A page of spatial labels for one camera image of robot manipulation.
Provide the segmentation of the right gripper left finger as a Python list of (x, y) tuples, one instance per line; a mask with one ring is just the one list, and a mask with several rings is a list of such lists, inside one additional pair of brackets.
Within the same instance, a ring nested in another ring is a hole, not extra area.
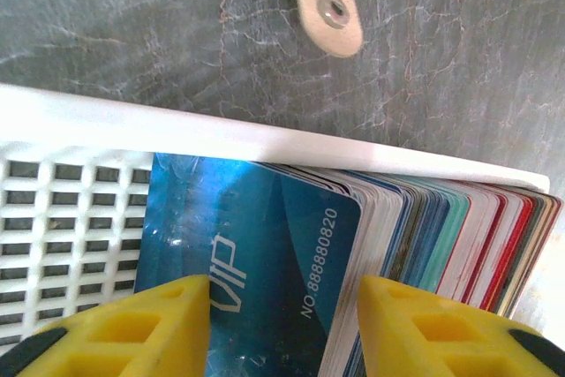
[(202, 376), (209, 281), (192, 275), (54, 321), (1, 357), (3, 376)]

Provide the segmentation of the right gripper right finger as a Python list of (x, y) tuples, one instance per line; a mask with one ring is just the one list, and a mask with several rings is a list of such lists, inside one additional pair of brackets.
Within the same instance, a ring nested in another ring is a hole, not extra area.
[(533, 328), (365, 275), (358, 326), (369, 376), (562, 376), (564, 351)]

